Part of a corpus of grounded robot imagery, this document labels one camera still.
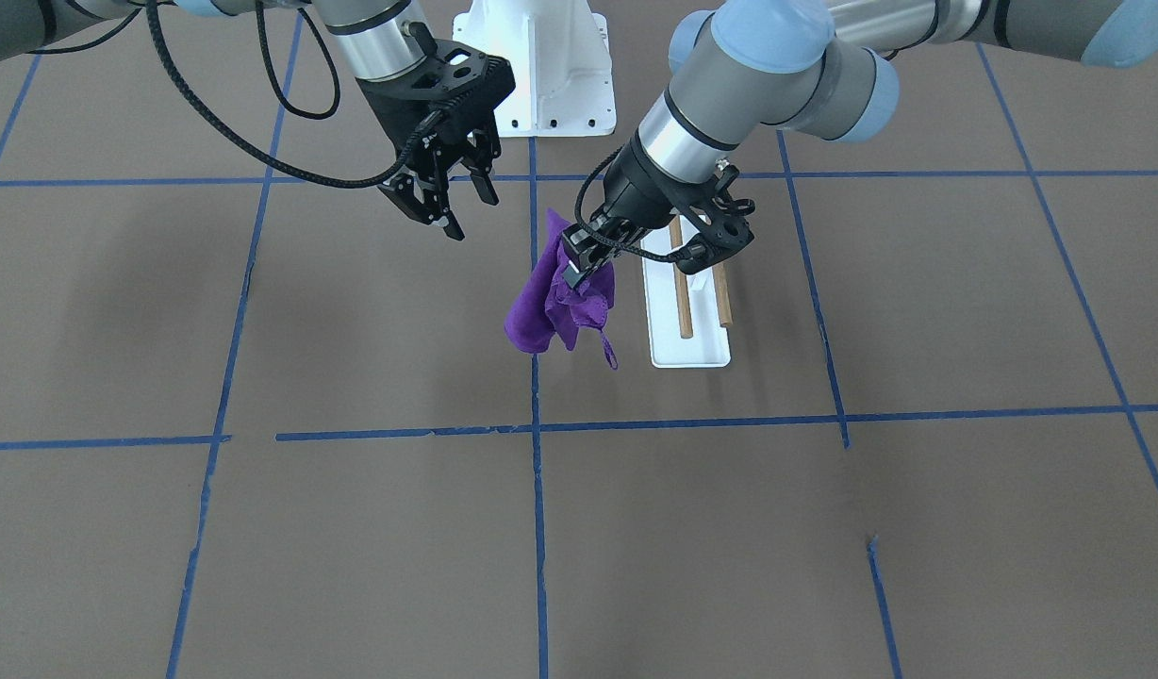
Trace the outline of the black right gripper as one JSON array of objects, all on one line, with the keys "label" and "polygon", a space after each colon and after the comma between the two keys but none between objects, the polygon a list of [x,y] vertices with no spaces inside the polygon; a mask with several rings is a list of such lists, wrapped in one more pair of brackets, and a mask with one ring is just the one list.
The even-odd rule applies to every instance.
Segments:
[{"label": "black right gripper", "polygon": [[[491,180],[494,159],[503,153],[494,110],[515,90],[513,65],[469,44],[441,41],[437,54],[415,68],[389,80],[359,78],[356,83],[397,152],[395,171],[381,182],[380,192],[410,220],[464,240],[450,207],[449,171],[461,163],[481,202],[500,203]],[[402,159],[411,134],[433,114],[433,127],[422,136],[431,136],[440,151],[412,151]]]}]

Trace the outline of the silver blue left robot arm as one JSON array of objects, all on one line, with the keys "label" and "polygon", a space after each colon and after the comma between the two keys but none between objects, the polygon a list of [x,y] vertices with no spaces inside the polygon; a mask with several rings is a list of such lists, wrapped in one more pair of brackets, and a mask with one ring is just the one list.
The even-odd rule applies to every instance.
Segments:
[{"label": "silver blue left robot arm", "polygon": [[604,160],[604,200],[576,206],[562,233],[562,280],[578,289],[642,238],[682,216],[686,244],[658,255],[683,273],[752,244],[754,205],[730,185],[727,158],[758,125],[860,143],[897,108],[889,53],[957,41],[1104,68],[1158,50],[1158,1],[726,1],[683,19],[670,82],[620,152]]}]

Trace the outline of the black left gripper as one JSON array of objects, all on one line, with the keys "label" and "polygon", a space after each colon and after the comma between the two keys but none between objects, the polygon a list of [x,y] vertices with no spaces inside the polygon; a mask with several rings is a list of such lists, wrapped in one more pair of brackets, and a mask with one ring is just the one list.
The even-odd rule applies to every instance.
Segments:
[{"label": "black left gripper", "polygon": [[[567,226],[560,235],[567,260],[562,278],[572,290],[582,287],[618,255],[699,273],[734,257],[754,240],[748,218],[755,205],[749,198],[731,196],[730,187],[739,170],[727,160],[718,160],[714,175],[699,184],[645,169],[640,160],[602,160],[584,180],[580,197],[600,175],[604,177],[604,200],[589,216],[579,216],[579,226]],[[645,249],[644,238],[669,227],[675,216],[694,231],[690,236],[683,235],[682,248]]]}]

